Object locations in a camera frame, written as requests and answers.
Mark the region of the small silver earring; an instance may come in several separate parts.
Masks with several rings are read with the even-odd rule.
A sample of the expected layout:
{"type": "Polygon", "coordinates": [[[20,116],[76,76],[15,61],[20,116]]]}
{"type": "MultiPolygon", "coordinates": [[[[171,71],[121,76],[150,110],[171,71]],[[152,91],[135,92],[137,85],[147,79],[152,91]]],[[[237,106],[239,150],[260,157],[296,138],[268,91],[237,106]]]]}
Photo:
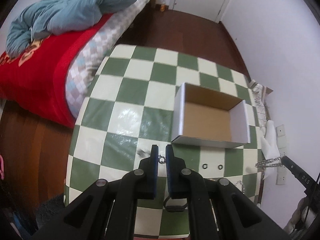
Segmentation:
{"type": "Polygon", "coordinates": [[[165,163],[166,163],[165,157],[162,156],[162,155],[159,155],[159,156],[158,156],[158,162],[159,162],[160,164],[165,164],[165,163]]]}

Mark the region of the white cloth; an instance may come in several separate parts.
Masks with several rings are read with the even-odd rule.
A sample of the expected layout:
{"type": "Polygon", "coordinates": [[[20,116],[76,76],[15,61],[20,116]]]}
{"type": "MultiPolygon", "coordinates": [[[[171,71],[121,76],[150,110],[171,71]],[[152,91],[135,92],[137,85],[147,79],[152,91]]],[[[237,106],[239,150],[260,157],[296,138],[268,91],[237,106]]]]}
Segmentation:
{"type": "Polygon", "coordinates": [[[270,167],[264,168],[264,179],[266,179],[276,170],[275,164],[279,163],[278,158],[280,157],[276,128],[272,120],[268,120],[266,123],[266,133],[261,138],[261,149],[266,160],[274,159],[272,163],[269,163],[270,167]]]}

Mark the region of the white cardboard box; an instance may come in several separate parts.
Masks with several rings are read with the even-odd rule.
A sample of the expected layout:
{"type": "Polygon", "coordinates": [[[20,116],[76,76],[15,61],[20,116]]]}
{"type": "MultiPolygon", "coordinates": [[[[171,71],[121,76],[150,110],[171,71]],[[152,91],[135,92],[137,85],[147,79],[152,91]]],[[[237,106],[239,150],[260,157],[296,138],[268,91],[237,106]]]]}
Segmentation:
{"type": "Polygon", "coordinates": [[[251,143],[245,100],[190,83],[181,84],[175,96],[171,142],[218,148],[251,143]]]}

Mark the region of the green white checkered tablecloth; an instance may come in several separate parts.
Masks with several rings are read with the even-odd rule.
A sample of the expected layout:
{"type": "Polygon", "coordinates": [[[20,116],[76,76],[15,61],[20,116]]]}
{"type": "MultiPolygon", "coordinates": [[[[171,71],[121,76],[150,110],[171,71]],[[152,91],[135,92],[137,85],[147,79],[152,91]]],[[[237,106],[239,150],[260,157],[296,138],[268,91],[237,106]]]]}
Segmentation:
{"type": "Polygon", "coordinates": [[[139,166],[138,150],[171,141],[174,99],[184,83],[245,100],[251,143],[224,150],[175,145],[174,154],[205,178],[229,179],[258,202],[262,158],[259,125],[246,77],[219,64],[160,48],[118,45],[107,52],[75,123],[68,156],[65,204],[97,179],[114,181],[139,166]]]}

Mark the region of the patterned fabric on box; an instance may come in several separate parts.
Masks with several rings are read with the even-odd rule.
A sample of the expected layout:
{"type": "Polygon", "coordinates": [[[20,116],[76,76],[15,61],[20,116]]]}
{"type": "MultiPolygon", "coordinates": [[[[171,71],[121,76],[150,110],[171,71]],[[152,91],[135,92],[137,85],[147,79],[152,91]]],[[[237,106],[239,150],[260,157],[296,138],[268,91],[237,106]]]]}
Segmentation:
{"type": "Polygon", "coordinates": [[[273,90],[258,83],[255,80],[250,81],[249,88],[252,90],[253,93],[259,126],[263,129],[263,132],[266,133],[267,121],[271,119],[266,98],[269,94],[273,92],[273,90]]]}

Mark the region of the bed with red sheet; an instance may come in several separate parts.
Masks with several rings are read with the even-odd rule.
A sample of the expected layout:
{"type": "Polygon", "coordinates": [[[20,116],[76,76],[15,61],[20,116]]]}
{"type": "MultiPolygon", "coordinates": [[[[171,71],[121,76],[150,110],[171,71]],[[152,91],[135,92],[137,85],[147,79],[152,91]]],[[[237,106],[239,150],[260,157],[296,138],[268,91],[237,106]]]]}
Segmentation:
{"type": "Polygon", "coordinates": [[[106,53],[150,0],[104,14],[92,27],[34,40],[16,58],[1,55],[1,98],[63,126],[74,127],[106,53]]]}

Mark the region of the blue rumpled duvet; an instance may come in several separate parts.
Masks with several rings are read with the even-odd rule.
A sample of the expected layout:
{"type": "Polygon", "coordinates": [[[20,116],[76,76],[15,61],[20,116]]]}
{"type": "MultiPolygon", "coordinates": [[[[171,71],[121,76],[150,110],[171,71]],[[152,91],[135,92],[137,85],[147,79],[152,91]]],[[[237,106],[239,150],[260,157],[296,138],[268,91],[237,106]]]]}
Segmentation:
{"type": "Polygon", "coordinates": [[[5,51],[18,57],[34,40],[97,24],[104,14],[126,9],[137,0],[41,0],[26,7],[11,23],[5,51]]]}

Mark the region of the white wall socket strip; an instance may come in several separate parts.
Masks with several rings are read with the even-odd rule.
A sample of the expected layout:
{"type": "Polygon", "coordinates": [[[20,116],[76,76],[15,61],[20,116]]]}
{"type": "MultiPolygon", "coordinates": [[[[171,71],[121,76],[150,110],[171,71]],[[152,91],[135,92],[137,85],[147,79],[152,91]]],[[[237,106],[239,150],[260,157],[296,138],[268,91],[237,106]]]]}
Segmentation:
{"type": "MultiPolygon", "coordinates": [[[[276,135],[277,135],[277,147],[278,147],[280,156],[283,157],[287,154],[287,138],[286,138],[284,125],[280,125],[276,127],[276,135]]],[[[277,167],[276,185],[283,186],[286,184],[286,174],[287,174],[287,171],[285,166],[277,167]]]]}

